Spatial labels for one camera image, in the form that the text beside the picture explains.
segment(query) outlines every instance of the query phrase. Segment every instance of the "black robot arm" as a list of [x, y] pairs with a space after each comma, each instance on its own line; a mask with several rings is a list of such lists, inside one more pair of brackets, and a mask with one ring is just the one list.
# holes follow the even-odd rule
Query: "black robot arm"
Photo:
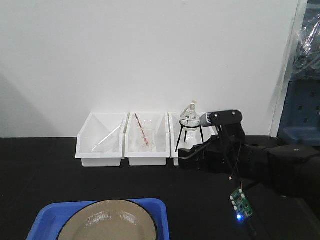
[[212, 173], [226, 173], [269, 184], [281, 195], [313, 197], [320, 189], [320, 152], [310, 146], [274, 148], [249, 145], [237, 110], [206, 113], [203, 127], [215, 126], [218, 135], [192, 149], [179, 149], [179, 166]]

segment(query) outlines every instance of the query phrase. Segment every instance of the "plate rim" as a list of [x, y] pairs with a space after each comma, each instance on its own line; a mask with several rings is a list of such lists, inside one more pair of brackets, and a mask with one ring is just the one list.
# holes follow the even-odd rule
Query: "plate rim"
[[145, 208], [143, 207], [142, 205], [132, 201], [132, 200], [127, 200], [127, 199], [107, 199], [107, 200], [99, 200], [99, 201], [96, 201], [96, 202], [93, 202], [83, 208], [81, 208], [80, 210], [78, 210], [75, 214], [73, 214], [64, 224], [63, 226], [61, 227], [58, 235], [56, 236], [55, 240], [59, 240], [59, 237], [60, 237], [60, 234], [62, 232], [62, 230], [65, 228], [65, 226], [67, 225], [67, 223], [76, 215], [78, 214], [79, 212], [81, 212], [82, 210], [90, 207], [91, 205], [94, 205], [94, 204], [98, 204], [98, 203], [102, 203], [102, 202], [106, 202], [106, 201], [124, 201], [124, 202], [130, 202], [132, 204], [135, 204], [135, 205], [138, 205], [140, 208], [142, 208], [143, 210], [146, 211], [146, 213], [151, 217], [152, 221], [153, 221], [153, 225], [154, 225], [154, 228], [155, 228], [155, 240], [159, 240], [159, 234], [158, 234], [158, 226], [157, 226], [157, 223], [156, 223], [156, 220], [154, 219], [154, 217], [151, 215], [151, 213]]

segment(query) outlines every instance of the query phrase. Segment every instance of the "blue led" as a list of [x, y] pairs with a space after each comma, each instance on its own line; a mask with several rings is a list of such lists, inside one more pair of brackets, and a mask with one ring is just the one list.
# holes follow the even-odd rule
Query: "blue led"
[[242, 220], [242, 219], [244, 218], [244, 216], [242, 216], [241, 214], [238, 214], [238, 215], [236, 216], [236, 218], [237, 218], [238, 220]]

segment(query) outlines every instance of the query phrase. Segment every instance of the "red-tipped rod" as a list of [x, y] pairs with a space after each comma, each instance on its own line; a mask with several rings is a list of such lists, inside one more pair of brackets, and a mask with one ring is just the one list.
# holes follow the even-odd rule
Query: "red-tipped rod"
[[134, 114], [135, 115], [135, 118], [136, 118], [136, 120], [137, 120], [137, 122], [138, 122], [138, 124], [139, 124], [139, 127], [140, 127], [140, 129], [141, 129], [141, 132], [142, 132], [142, 134], [143, 134], [143, 138], [144, 138], [144, 142], [145, 142], [145, 145], [149, 145], [149, 141], [148, 141], [148, 139], [147, 139], [147, 137], [146, 137], [146, 134], [145, 134], [145, 132], [144, 132], [144, 130], [142, 129], [142, 126], [141, 126], [141, 123], [140, 123], [140, 121], [139, 121], [139, 118], [138, 118], [138, 115], [135, 113]]

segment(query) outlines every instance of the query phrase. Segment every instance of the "plastic bag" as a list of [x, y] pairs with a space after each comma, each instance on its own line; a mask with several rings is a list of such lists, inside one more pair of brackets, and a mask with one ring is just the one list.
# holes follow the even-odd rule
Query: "plastic bag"
[[304, 76], [308, 78], [320, 77], [320, 14], [302, 28], [299, 38], [293, 74], [304, 72]]

